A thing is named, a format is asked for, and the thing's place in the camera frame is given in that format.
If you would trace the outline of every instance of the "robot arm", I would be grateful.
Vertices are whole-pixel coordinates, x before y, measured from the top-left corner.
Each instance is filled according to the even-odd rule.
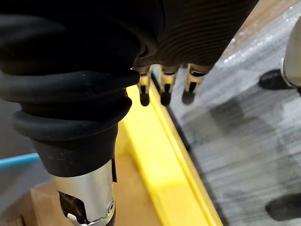
[[[114,146],[131,106],[126,87],[141,76],[147,96],[150,78],[143,76],[161,64],[161,101],[168,104],[177,68],[189,64],[183,99],[190,103],[256,3],[0,3],[0,97],[20,103],[13,125],[30,137],[74,225],[114,225]]]

